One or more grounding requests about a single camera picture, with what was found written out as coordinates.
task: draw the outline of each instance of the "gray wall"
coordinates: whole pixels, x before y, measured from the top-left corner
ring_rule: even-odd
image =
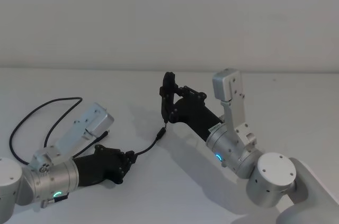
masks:
[[[339,71],[339,0],[0,0],[0,66]]]

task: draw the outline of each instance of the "white tabletop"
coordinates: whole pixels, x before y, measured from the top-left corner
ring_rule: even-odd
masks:
[[[8,138],[36,106],[59,97],[84,102],[60,123],[51,141],[65,133],[93,102],[114,116],[106,147],[146,148],[163,125],[158,95],[162,72],[0,69],[0,156],[9,157]],[[213,96],[212,73],[177,73],[177,83],[206,92],[207,107],[223,110]],[[247,122],[258,147],[305,161],[339,197],[339,75],[244,74]],[[37,112],[18,131],[14,147],[30,161],[50,126],[72,101]],[[8,223],[275,223],[289,206],[261,209],[245,193],[246,181],[222,168],[204,142],[185,124],[170,125],[165,137],[138,158],[124,183],[106,181],[82,188],[69,199],[39,209],[15,207]]]

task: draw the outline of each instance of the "blue led light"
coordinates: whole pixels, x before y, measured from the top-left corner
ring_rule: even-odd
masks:
[[[55,193],[55,194],[53,195],[53,198],[55,198],[56,196],[61,195],[61,194],[62,194],[62,192],[61,192],[61,191],[58,191],[57,193]]]
[[[217,158],[222,161],[222,157],[219,154],[216,154]]]

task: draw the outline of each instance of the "black plastic mount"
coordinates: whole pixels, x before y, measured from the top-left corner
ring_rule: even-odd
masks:
[[[174,94],[182,97],[174,103]],[[164,76],[163,86],[160,87],[162,99],[161,114],[164,122],[186,123],[204,141],[207,140],[209,129],[222,121],[206,106],[207,95],[197,92],[187,86],[178,87],[175,83],[175,74],[167,72]]]
[[[106,179],[121,184],[136,160],[134,151],[123,153],[120,149],[96,145],[94,154],[74,159],[79,172],[79,186],[91,186]]]

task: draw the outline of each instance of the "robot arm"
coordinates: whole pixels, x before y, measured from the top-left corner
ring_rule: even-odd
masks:
[[[98,104],[91,106],[73,127],[53,146],[38,150],[28,166],[0,158],[0,223],[13,214],[15,204],[41,202],[45,208],[65,200],[79,186],[90,186],[109,179],[121,184],[137,156],[133,151],[95,146],[92,155],[72,159],[83,144],[106,135],[114,118]]]
[[[288,195],[295,205],[279,216],[278,224],[339,223],[338,201],[305,164],[279,153],[263,154],[255,147],[256,137],[245,121],[240,72],[226,69],[215,74],[213,88],[224,108],[224,119],[205,107],[205,93],[178,87],[175,75],[166,73],[160,88],[164,121],[186,123],[223,167],[248,179],[246,192],[255,204],[273,207]],[[176,103],[174,94],[182,97]]]

